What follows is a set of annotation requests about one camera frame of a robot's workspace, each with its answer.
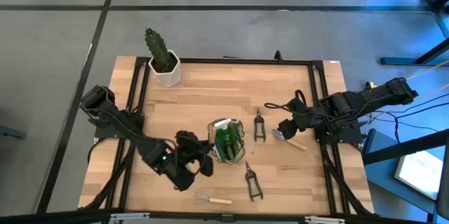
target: cactus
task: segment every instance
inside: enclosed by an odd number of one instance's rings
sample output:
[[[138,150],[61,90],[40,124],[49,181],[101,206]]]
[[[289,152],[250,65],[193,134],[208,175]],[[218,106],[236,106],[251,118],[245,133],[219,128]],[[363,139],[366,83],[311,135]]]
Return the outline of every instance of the cactus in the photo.
[[[151,28],[145,30],[145,41],[147,42],[148,49],[152,52],[153,68],[158,73],[171,72],[176,66],[175,62],[171,58],[167,51],[166,44],[163,42],[161,35]]]

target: white pot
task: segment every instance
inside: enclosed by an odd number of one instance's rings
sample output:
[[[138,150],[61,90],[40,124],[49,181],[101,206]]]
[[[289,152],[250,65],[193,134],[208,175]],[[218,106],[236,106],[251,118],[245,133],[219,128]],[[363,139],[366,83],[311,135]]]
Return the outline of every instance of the white pot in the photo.
[[[171,72],[166,72],[166,73],[156,72],[156,70],[154,70],[153,64],[152,64],[154,57],[149,61],[149,66],[151,67],[153,73],[156,75],[157,81],[160,84],[163,84],[164,86],[171,87],[171,86],[174,86],[175,84],[177,84],[181,80],[181,62],[180,62],[180,59],[176,56],[175,52],[173,52],[172,50],[168,50],[168,52],[171,53],[172,55],[174,55],[177,60],[176,66]]]

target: desk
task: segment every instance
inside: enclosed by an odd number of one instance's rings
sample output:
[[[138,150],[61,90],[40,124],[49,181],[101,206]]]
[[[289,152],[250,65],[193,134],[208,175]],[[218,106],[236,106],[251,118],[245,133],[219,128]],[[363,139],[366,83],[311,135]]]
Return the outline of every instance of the desk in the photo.
[[[128,97],[135,57],[116,59],[109,84],[115,92],[116,105],[123,109]],[[345,91],[339,62],[324,62],[329,93]],[[182,64],[182,79],[167,88],[150,73],[146,90],[143,131],[153,137],[173,139],[177,131],[193,131],[199,139],[207,138],[207,125],[220,117],[241,120],[246,136],[246,155],[236,165],[220,164],[214,158],[214,174],[198,175],[184,192],[173,189],[165,176],[154,172],[135,155],[130,177],[127,211],[171,211],[190,213],[258,213],[328,215],[329,206],[319,144],[311,129],[297,133],[295,141],[308,147],[302,151],[276,139],[272,129],[291,115],[283,110],[269,110],[265,102],[285,104],[301,89],[313,104],[308,69],[298,65]],[[316,85],[319,86],[318,72]],[[257,108],[265,120],[267,140],[253,140],[253,120]],[[91,157],[79,200],[85,206],[93,200],[109,179],[117,139],[98,145]],[[344,177],[363,205],[373,211],[361,154],[350,145],[340,144]],[[257,174],[264,199],[251,202],[245,181],[245,161]],[[113,206],[117,205],[121,181],[118,182]],[[334,182],[337,209],[341,211],[338,186]],[[195,204],[195,192],[209,197],[231,199],[230,206]]]

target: wooden tabletop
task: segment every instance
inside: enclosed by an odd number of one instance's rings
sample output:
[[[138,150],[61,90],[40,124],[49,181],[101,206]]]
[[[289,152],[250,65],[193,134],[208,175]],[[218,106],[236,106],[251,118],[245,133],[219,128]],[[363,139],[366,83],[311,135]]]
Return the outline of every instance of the wooden tabletop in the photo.
[[[116,105],[123,109],[128,98],[135,57],[116,59],[109,87],[116,96]],[[325,61],[329,93],[346,91],[338,61]],[[246,133],[245,157],[235,165],[217,163],[214,174],[199,174],[192,186],[179,192],[164,175],[156,175],[136,154],[126,200],[129,211],[174,211],[196,213],[269,213],[269,214],[329,214],[326,184],[319,145],[314,131],[297,132],[294,141],[305,145],[303,151],[276,139],[272,129],[291,114],[269,110],[264,103],[285,104],[301,89],[308,104],[313,104],[306,66],[298,65],[233,65],[182,64],[181,82],[171,88],[156,82],[150,73],[145,98],[144,133],[152,137],[171,138],[179,130],[193,131],[199,139],[207,139],[207,125],[215,119],[229,117],[243,122]],[[319,97],[322,97],[316,72]],[[257,108],[265,120],[267,140],[253,139]],[[93,151],[79,200],[85,206],[99,193],[112,171],[117,139],[108,139]],[[373,211],[368,183],[360,152],[350,145],[340,144],[344,177],[353,193]],[[245,161],[256,172],[264,199],[250,201],[245,181]],[[116,189],[114,205],[118,204],[121,181]],[[337,209],[341,203],[334,181]],[[231,199],[232,205],[195,204],[195,192],[209,197]]]

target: wooden handle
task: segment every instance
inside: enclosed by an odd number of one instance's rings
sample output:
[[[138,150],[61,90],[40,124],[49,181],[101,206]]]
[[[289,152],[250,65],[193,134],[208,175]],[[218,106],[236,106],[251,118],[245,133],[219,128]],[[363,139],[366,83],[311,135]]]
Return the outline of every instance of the wooden handle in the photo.
[[[217,203],[217,204],[232,204],[232,200],[229,199],[216,199],[216,198],[209,198],[210,203]]]
[[[300,148],[301,150],[307,150],[307,147],[306,146],[304,146],[303,144],[301,144],[301,143],[297,143],[297,142],[295,142],[294,140],[286,140],[286,142],[287,143],[290,143],[291,145],[293,145],[293,146],[295,146],[295,147],[298,147],[298,148]]]

